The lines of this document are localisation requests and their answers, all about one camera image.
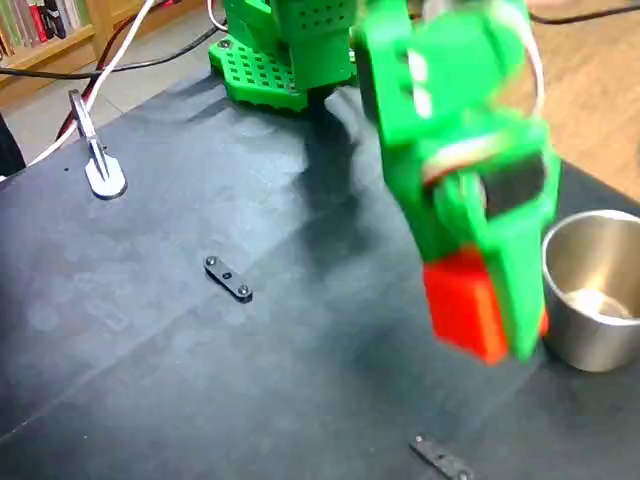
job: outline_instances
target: metal clamp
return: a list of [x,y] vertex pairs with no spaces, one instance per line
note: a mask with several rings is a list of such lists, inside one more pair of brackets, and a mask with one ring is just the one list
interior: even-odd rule
[[89,148],[89,163],[84,168],[91,190],[102,200],[119,197],[127,189],[118,160],[104,153],[104,147],[96,134],[89,111],[78,90],[69,92],[71,111],[78,124],[80,137],[84,138]]
[[447,480],[474,480],[471,469],[436,442],[417,436],[410,446],[420,459],[432,465]]

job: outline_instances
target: dark table mat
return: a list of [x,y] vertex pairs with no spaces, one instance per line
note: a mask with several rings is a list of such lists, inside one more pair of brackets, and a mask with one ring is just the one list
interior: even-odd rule
[[[493,480],[638,464],[638,367],[486,369],[435,342],[357,92],[290,116],[203,75],[100,135],[120,199],[92,197],[81,144],[0,184],[1,479],[438,478],[417,433]],[[560,216],[590,208],[640,213],[567,167]]]

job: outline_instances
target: stainless steel cup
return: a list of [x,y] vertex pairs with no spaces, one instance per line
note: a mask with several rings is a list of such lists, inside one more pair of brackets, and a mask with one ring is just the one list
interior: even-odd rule
[[640,219],[584,212],[542,246],[547,345],[580,370],[606,372],[640,355]]

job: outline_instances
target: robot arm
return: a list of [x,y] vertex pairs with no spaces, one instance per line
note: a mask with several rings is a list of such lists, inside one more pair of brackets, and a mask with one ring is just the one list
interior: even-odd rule
[[[544,122],[492,105],[525,58],[500,3],[412,29],[403,1],[381,1],[356,34],[363,103],[425,264],[434,331],[487,363],[529,358],[546,328],[540,240],[560,176]],[[523,2],[507,8],[526,18]]]
[[406,0],[370,0],[355,26],[356,0],[225,6],[230,35],[211,62],[232,98],[254,104],[300,111],[309,89],[351,79],[351,30],[436,335],[486,363],[529,358],[545,329],[540,237],[560,160],[539,117],[492,103],[531,51],[524,0],[468,0],[417,27]]

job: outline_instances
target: cup rim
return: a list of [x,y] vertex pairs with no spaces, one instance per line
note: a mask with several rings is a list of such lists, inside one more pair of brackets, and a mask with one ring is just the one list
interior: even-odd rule
[[621,220],[621,221],[635,222],[640,224],[640,218],[636,217],[635,215],[631,215],[630,213],[622,212],[620,210],[607,210],[607,209],[586,210],[584,212],[574,213],[573,215],[569,215],[568,217],[562,219],[560,222],[555,224],[547,232],[547,234],[544,236],[544,240],[542,241],[542,275],[544,276],[545,281],[547,282],[549,287],[553,290],[553,293],[558,298],[560,298],[568,308],[570,308],[571,310],[581,315],[588,316],[590,319],[596,322],[603,323],[605,325],[620,326],[620,327],[633,326],[633,325],[640,324],[639,317],[634,317],[633,319],[625,319],[625,318],[619,318],[619,317],[612,317],[610,315],[603,315],[601,313],[587,313],[582,310],[578,310],[573,305],[571,305],[571,303],[567,301],[566,294],[563,293],[556,285],[556,282],[554,282],[551,276],[551,273],[547,268],[547,249],[548,249],[549,243],[551,242],[551,239],[556,235],[556,233],[558,233],[558,231],[560,231],[562,228],[584,217],[606,217],[612,220]]

